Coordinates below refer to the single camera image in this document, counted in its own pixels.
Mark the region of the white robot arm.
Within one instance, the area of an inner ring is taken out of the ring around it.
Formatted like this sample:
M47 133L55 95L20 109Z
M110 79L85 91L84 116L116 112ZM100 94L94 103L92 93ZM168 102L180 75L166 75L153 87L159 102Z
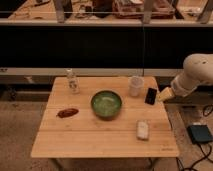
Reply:
M160 102L186 97L200 85L213 85L213 54L196 53L184 59L183 70L156 96Z

